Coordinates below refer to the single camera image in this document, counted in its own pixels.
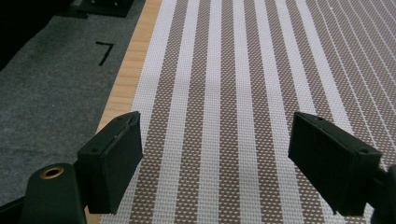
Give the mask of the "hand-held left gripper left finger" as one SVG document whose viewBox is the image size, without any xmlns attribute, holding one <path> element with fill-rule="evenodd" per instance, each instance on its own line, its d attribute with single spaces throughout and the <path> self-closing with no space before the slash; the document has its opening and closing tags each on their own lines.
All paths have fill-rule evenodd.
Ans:
<svg viewBox="0 0 396 224">
<path fill-rule="evenodd" d="M 140 113 L 111 120 L 78 151 L 77 167 L 86 180 L 85 197 L 92 214 L 116 214 L 143 158 Z"/>
</svg>

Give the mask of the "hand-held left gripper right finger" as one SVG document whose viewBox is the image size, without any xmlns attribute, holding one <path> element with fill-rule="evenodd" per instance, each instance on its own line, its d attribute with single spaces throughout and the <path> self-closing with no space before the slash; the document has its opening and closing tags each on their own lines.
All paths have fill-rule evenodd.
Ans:
<svg viewBox="0 0 396 224">
<path fill-rule="evenodd" d="M 378 150 L 326 119 L 296 112 L 289 158 L 334 212 L 363 214 L 369 181 L 379 168 Z"/>
</svg>

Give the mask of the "brown white striped woven placemat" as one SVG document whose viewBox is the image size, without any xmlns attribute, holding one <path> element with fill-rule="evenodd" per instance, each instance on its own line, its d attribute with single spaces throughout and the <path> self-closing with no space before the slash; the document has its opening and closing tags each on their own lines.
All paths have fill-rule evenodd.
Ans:
<svg viewBox="0 0 396 224">
<path fill-rule="evenodd" d="M 396 163 L 396 0 L 163 0 L 134 96 L 144 157 L 100 224 L 369 224 L 288 156 L 320 116 Z"/>
</svg>

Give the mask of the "black stand base plate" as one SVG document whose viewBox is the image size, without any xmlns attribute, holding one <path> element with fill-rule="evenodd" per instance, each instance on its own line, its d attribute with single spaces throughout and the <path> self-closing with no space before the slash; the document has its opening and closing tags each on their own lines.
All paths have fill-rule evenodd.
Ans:
<svg viewBox="0 0 396 224">
<path fill-rule="evenodd" d="M 126 18 L 134 0 L 81 0 L 81 12 Z"/>
</svg>

